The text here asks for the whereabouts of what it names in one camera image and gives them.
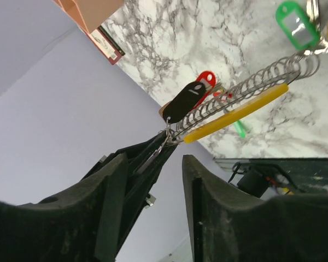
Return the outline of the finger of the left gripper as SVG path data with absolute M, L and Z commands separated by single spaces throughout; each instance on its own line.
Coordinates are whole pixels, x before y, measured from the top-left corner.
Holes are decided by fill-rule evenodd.
M 150 190 L 159 178 L 160 172 L 176 145 L 155 148 L 150 143 L 130 162 L 130 176 L 127 180 L 125 201 L 119 229 L 117 250 L 119 251 L 144 208 L 154 204 Z
M 111 160 L 120 154 L 124 154 L 129 163 L 129 175 L 131 176 L 137 171 L 140 166 L 142 166 L 149 157 L 160 147 L 166 138 L 165 132 L 160 132 L 157 136 L 152 137 L 148 141 L 142 142 L 140 144 L 132 145 L 129 147 L 121 148 L 109 156 L 103 156 L 83 177 L 83 179 L 88 178 L 92 174 L 98 172 L 105 165 L 107 165 Z

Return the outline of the metal coil keyring yellow handle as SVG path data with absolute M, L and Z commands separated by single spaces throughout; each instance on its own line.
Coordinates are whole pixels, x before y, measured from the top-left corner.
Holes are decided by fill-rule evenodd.
M 209 136 L 286 94 L 292 82 L 311 77 L 319 67 L 319 55 L 298 52 L 283 57 L 226 93 L 204 100 L 181 121 L 166 123 L 165 142 L 188 144 Z

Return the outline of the red tag key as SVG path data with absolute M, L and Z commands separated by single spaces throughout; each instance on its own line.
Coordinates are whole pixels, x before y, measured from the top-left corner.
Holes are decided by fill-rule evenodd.
M 206 91 L 193 109 L 201 105 L 209 95 L 213 95 L 215 97 L 227 92 L 227 89 L 223 88 L 222 84 L 217 81 L 217 78 L 212 71 L 203 71 L 196 80 L 204 84 Z

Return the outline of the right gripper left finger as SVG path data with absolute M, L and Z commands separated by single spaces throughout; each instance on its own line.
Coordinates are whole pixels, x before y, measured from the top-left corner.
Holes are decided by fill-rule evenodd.
M 127 170 L 120 154 L 37 204 L 0 202 L 0 261 L 114 261 Z

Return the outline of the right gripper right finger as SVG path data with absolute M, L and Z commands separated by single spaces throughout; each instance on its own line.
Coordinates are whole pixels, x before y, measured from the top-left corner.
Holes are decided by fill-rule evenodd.
M 261 200 L 182 161 L 194 261 L 328 261 L 328 194 Z

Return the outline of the black tag key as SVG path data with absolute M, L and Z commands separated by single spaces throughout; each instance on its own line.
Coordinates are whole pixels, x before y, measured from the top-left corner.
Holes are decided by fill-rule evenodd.
M 181 121 L 206 93 L 202 82 L 194 81 L 187 84 L 164 108 L 162 117 L 166 123 Z

